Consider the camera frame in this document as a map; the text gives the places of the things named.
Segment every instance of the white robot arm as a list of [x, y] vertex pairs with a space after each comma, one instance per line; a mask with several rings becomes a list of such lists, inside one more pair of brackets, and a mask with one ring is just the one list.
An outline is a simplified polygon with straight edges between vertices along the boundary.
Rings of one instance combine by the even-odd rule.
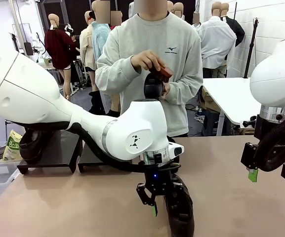
[[[0, 117], [36, 130], [80, 124], [102, 151], [120, 160], [142, 154], [147, 164], [161, 166], [184, 152], [167, 140], [159, 101], [134, 101], [119, 118], [90, 114], [64, 99], [51, 74], [16, 51], [0, 50]], [[161, 154], [161, 162], [153, 154]]]
[[281, 175], [285, 178], [285, 40], [254, 69], [250, 89], [262, 104], [254, 132], [260, 142], [246, 143], [241, 162], [253, 182], [258, 169], [269, 172], [282, 165]]

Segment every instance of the mannequin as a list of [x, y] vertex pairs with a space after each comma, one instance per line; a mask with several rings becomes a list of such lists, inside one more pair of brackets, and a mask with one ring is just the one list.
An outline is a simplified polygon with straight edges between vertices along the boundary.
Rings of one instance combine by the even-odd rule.
[[129, 4], [128, 18], [133, 17], [135, 14], [136, 14], [136, 11], [134, 9], [134, 2], [131, 2]]
[[90, 17], [90, 13], [92, 11], [87, 11], [84, 14], [85, 21], [88, 25], [86, 29], [81, 32], [80, 35], [80, 53], [81, 53], [81, 60], [85, 67], [89, 70], [89, 78], [92, 84], [92, 91], [98, 91], [98, 88], [95, 84], [95, 70], [97, 69], [96, 61], [93, 54], [93, 45], [92, 45], [92, 34], [93, 34], [93, 27], [92, 22], [94, 21], [93, 18]]
[[167, 10], [173, 13], [174, 4], [171, 1], [167, 1]]
[[245, 36], [245, 32], [242, 29], [241, 25], [236, 20], [231, 19], [227, 16], [228, 11], [229, 11], [229, 4], [223, 3], [221, 5], [220, 18], [222, 21], [227, 22], [227, 24], [230, 26], [230, 28], [236, 34], [236, 36], [237, 36], [236, 47], [237, 47], [243, 41], [243, 38]]
[[217, 1], [213, 3], [211, 6], [211, 15], [220, 16], [220, 10], [221, 10], [221, 2]]
[[212, 17], [203, 22], [198, 33], [201, 38], [203, 77], [224, 78], [227, 70], [225, 57], [229, 54], [229, 65], [234, 58], [236, 35], [226, 22], [220, 20], [221, 3], [211, 7]]
[[184, 20], [185, 16], [183, 15], [184, 13], [183, 3], [177, 2], [176, 4], [174, 4], [173, 13], [177, 15], [179, 18], [182, 18], [182, 20]]
[[196, 29], [197, 33], [199, 31], [200, 26], [201, 26], [200, 14], [194, 12], [193, 13], [193, 27]]
[[44, 37], [45, 48], [52, 58], [52, 64], [56, 68], [63, 80], [63, 95], [70, 101], [71, 97], [71, 51], [75, 51], [75, 44], [63, 30], [59, 30], [60, 19], [55, 14], [48, 16], [51, 27]]
[[[100, 11], [98, 11], [97, 1], [98, 0], [92, 3], [92, 9], [95, 13], [95, 17], [99, 18]], [[98, 24], [96, 21], [93, 21], [91, 24], [93, 26], [93, 38], [92, 38], [93, 50], [94, 50], [95, 59], [97, 60], [103, 51], [103, 48], [100, 48], [100, 47], [102, 47], [106, 43], [106, 40], [107, 40], [107, 38], [105, 38], [105, 35], [106, 33], [109, 33], [111, 30], [108, 24]], [[93, 94], [90, 94], [90, 95], [92, 95], [92, 101], [93, 99], [98, 100], [98, 95], [96, 95], [96, 93], [95, 95]], [[111, 116], [111, 117], [119, 117], [120, 116], [120, 96], [119, 94], [109, 96], [101, 92], [100, 97], [101, 97], [101, 102], [103, 103], [103, 109], [105, 109], [106, 115]]]

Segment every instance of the beige tabletop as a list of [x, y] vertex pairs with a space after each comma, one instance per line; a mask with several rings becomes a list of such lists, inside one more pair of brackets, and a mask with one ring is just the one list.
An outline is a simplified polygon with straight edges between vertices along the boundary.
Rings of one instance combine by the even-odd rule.
[[[252, 136], [181, 138], [178, 174], [194, 201], [195, 237], [285, 236], [280, 170], [247, 178], [240, 163]], [[0, 237], [167, 237], [167, 212], [144, 206], [142, 174], [105, 167], [72, 176], [19, 176], [0, 197]]]

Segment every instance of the black platform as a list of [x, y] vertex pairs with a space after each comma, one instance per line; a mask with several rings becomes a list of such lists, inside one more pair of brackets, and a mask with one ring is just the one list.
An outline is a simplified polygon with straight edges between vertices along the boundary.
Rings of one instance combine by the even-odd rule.
[[104, 164], [96, 155], [92, 152], [92, 150], [85, 144], [80, 161], [78, 163], [80, 173], [84, 172], [84, 166], [99, 166], [106, 165]]
[[28, 168], [45, 167], [69, 167], [74, 173], [81, 153], [82, 139], [78, 135], [64, 130], [56, 131], [36, 164], [27, 164], [22, 160], [17, 168], [22, 174], [26, 174]]

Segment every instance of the mannequin head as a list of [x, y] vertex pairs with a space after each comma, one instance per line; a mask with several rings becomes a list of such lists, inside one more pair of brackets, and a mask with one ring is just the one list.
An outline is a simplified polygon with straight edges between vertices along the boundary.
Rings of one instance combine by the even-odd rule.
[[177, 2], [174, 4], [173, 13], [177, 15], [179, 18], [182, 18], [184, 12], [184, 5], [181, 2]]
[[193, 24], [199, 24], [200, 23], [200, 14], [199, 13], [193, 13]]
[[92, 10], [94, 11], [94, 12], [96, 12], [96, 9], [97, 9], [97, 2], [98, 1], [100, 1], [100, 0], [96, 0], [96, 1], [93, 1], [92, 2]]
[[220, 16], [221, 2], [217, 1], [211, 6], [211, 15]]
[[58, 28], [60, 20], [56, 14], [49, 14], [48, 19], [51, 25]]
[[229, 4], [228, 3], [223, 3], [221, 5], [220, 17], [226, 16], [228, 11], [229, 11]]
[[174, 4], [171, 1], [167, 1], [167, 10], [173, 13]]
[[95, 18], [91, 17], [90, 15], [93, 15], [93, 13], [91, 13], [92, 11], [87, 11], [84, 14], [85, 17], [85, 21], [88, 25], [90, 25], [93, 21], [95, 21]]

